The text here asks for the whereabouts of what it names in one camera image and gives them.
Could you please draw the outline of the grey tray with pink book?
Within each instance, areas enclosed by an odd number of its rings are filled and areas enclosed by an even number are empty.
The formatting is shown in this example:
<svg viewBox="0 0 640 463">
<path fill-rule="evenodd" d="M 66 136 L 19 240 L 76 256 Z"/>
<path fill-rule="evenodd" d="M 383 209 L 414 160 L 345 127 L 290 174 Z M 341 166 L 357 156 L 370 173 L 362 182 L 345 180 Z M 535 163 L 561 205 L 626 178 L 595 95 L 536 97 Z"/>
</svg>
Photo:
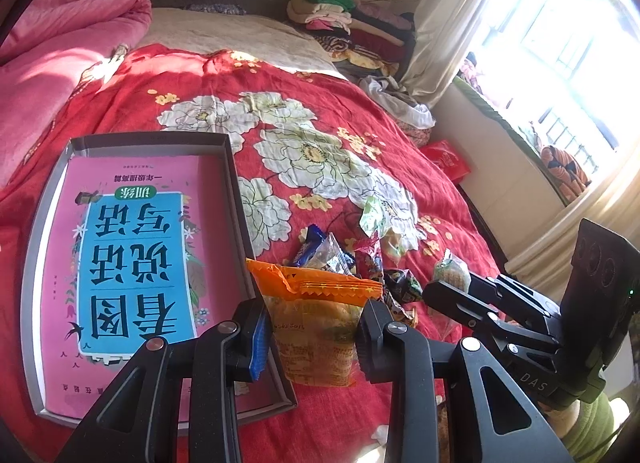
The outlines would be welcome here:
<svg viewBox="0 0 640 463">
<path fill-rule="evenodd" d="M 21 344 L 32 409 L 73 427 L 153 336 L 188 341 L 257 291 L 231 139 L 74 138 L 30 234 Z"/>
</svg>

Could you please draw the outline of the stack of folded clothes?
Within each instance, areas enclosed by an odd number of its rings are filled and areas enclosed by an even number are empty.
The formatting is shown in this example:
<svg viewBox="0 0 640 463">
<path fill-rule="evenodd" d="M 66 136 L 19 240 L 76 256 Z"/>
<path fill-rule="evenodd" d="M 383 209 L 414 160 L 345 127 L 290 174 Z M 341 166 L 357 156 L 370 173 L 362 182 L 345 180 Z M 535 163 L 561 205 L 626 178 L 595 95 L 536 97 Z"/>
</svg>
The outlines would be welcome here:
<svg viewBox="0 0 640 463">
<path fill-rule="evenodd" d="M 412 13 L 396 14 L 371 1 L 288 0 L 286 14 L 352 80 L 400 79 L 416 43 Z"/>
</svg>

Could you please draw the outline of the red cartoon snack packet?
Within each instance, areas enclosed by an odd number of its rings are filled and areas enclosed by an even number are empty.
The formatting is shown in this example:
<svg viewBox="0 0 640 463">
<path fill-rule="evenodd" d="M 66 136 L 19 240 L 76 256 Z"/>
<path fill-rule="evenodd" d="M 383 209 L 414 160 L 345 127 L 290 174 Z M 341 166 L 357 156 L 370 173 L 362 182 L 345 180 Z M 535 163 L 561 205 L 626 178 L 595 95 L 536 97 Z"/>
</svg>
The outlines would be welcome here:
<svg viewBox="0 0 640 463">
<path fill-rule="evenodd" d="M 354 257 L 360 278 L 378 282 L 384 281 L 381 244 L 377 237 L 358 240 L 354 244 Z"/>
</svg>

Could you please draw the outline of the orange cracker packet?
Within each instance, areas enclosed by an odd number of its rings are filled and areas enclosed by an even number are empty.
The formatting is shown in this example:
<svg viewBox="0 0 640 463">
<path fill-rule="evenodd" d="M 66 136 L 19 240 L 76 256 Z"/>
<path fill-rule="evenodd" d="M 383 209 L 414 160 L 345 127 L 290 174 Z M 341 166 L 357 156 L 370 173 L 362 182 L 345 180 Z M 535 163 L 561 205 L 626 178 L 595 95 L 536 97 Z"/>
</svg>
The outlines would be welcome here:
<svg viewBox="0 0 640 463">
<path fill-rule="evenodd" d="M 264 298 L 286 377 L 295 384 L 348 387 L 355 382 L 355 335 L 378 281 L 247 258 Z"/>
</svg>

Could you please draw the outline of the cream curtain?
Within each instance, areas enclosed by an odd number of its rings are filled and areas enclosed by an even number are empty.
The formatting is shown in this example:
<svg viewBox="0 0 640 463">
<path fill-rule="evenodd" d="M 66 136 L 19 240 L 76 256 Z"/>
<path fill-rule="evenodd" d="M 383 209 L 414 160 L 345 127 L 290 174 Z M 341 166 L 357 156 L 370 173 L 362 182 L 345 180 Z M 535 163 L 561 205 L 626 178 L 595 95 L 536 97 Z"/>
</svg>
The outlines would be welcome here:
<svg viewBox="0 0 640 463">
<path fill-rule="evenodd" d="M 401 84 L 430 108 L 457 75 L 486 0 L 421 0 L 414 12 L 416 39 Z"/>
</svg>

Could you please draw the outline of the beige bed sheet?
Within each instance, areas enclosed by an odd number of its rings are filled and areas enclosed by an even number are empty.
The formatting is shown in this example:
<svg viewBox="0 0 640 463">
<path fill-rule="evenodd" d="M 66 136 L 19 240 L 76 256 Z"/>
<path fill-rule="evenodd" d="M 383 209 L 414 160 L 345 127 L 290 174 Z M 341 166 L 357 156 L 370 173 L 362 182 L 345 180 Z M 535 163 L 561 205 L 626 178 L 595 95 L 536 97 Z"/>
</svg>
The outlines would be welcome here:
<svg viewBox="0 0 640 463">
<path fill-rule="evenodd" d="M 342 76 L 329 53 L 314 38 L 260 15 L 154 8 L 150 28 L 138 46 L 153 44 L 199 54 L 228 49 L 249 54 L 289 73 Z"/>
</svg>

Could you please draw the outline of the light green milk candy bag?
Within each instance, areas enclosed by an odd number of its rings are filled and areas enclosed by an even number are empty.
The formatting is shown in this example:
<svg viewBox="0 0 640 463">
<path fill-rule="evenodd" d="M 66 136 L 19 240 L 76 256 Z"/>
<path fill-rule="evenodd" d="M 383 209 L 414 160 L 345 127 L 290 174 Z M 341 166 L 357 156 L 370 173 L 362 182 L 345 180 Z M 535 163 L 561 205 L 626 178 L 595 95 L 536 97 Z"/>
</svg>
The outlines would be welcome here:
<svg viewBox="0 0 640 463">
<path fill-rule="evenodd" d="M 364 202 L 359 226 L 367 237 L 378 239 L 384 238 L 387 233 L 400 230 L 390 205 L 376 196 L 369 196 Z"/>
</svg>

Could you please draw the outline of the clear nut bar packet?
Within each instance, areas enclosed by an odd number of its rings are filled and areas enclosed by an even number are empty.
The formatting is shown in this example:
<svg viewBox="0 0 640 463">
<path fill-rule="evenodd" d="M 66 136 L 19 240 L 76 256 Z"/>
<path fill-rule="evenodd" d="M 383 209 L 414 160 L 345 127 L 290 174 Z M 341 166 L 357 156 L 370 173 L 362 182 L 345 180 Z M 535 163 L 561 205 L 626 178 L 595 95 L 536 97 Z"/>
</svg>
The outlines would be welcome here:
<svg viewBox="0 0 640 463">
<path fill-rule="evenodd" d="M 471 272 L 465 261 L 446 249 L 444 257 L 435 265 L 434 282 L 446 282 L 458 290 L 468 293 L 471 286 Z"/>
</svg>

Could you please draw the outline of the white plastic bag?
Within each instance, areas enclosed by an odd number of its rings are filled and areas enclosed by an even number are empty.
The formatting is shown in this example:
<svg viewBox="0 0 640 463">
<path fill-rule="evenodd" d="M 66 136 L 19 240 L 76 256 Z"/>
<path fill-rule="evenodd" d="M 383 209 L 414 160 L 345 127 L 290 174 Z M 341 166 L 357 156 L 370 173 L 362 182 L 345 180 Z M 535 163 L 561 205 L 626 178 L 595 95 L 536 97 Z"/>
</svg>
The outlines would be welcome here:
<svg viewBox="0 0 640 463">
<path fill-rule="evenodd" d="M 391 77 L 369 75 L 360 79 L 358 87 L 399 122 L 419 130 L 431 129 L 436 125 L 428 106 L 414 100 Z"/>
</svg>

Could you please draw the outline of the clear round cake packet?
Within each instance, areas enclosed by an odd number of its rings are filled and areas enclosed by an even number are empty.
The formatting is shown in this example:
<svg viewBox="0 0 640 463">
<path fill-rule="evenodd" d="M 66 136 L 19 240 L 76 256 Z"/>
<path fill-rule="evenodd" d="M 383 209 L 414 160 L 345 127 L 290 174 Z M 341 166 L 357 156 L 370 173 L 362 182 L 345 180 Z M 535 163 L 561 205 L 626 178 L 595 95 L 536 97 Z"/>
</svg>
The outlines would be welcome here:
<svg viewBox="0 0 640 463">
<path fill-rule="evenodd" d="M 322 270 L 339 275 L 352 275 L 355 259 L 341 248 L 340 243 L 330 232 L 304 264 L 305 268 Z"/>
</svg>

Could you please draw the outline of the black green pea packet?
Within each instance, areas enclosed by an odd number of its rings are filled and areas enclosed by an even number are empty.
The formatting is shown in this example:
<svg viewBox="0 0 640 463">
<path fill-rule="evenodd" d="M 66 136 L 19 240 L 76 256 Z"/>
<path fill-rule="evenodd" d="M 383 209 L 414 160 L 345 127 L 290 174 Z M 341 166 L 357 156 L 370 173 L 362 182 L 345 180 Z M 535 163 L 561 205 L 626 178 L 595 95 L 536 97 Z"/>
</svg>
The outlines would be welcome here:
<svg viewBox="0 0 640 463">
<path fill-rule="evenodd" d="M 422 287 L 409 269 L 386 269 L 386 289 L 399 304 L 409 304 L 422 299 Z"/>
</svg>

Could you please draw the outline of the pink duvet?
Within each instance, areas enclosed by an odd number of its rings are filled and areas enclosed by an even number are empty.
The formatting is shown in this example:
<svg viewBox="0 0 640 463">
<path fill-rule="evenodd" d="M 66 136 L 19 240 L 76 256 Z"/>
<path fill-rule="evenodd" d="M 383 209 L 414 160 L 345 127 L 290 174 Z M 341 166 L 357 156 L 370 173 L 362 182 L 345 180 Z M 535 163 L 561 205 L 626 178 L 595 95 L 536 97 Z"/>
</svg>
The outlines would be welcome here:
<svg viewBox="0 0 640 463">
<path fill-rule="evenodd" d="M 85 70 L 152 21 L 150 0 L 33 0 L 1 45 L 1 183 L 7 184 Z"/>
</svg>

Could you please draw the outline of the blue oreo packet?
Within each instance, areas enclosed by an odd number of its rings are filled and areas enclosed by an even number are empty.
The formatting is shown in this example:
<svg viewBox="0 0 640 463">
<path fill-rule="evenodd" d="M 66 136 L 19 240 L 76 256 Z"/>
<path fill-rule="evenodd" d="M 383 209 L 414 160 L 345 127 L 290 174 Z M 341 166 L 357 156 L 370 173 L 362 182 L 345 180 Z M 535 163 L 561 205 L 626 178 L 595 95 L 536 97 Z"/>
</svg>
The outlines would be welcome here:
<svg viewBox="0 0 640 463">
<path fill-rule="evenodd" d="M 300 246 L 291 265 L 296 268 L 304 267 L 318 251 L 318 248 L 325 239 L 326 234 L 316 224 L 311 224 L 307 228 L 306 239 L 303 241 L 302 246 Z"/>
</svg>

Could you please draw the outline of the red plastic bag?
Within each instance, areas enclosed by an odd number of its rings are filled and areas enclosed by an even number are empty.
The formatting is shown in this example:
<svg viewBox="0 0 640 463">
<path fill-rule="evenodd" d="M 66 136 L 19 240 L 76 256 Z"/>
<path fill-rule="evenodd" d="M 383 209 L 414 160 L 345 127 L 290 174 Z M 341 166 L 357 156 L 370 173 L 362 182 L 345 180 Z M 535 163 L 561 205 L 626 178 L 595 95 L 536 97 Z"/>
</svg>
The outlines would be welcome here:
<svg viewBox="0 0 640 463">
<path fill-rule="evenodd" d="M 460 183 L 471 172 L 470 166 L 446 139 L 427 143 L 420 151 L 453 183 Z"/>
</svg>

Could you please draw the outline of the red floral bedspread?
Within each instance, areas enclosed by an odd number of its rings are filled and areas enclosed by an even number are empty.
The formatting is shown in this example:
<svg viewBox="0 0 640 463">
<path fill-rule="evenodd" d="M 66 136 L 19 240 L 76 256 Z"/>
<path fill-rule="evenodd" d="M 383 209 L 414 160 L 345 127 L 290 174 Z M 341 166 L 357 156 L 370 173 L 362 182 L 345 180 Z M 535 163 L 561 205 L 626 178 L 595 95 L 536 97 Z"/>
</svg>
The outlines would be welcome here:
<svg viewBox="0 0 640 463">
<path fill-rule="evenodd" d="M 421 282 L 455 253 L 479 275 L 497 265 L 448 177 L 377 104 L 346 80 L 289 73 L 240 52 L 212 56 L 160 45 L 130 53 L 108 82 L 65 96 L 18 157 L 1 191 L 1 416 L 17 439 L 52 461 L 70 437 L 36 417 L 27 394 L 17 306 L 27 239 L 55 161 L 70 139 L 133 131 L 223 132 L 231 140 L 253 251 L 292 261 L 311 226 L 344 246 L 360 237 L 369 197 L 421 232 L 399 266 Z"/>
</svg>

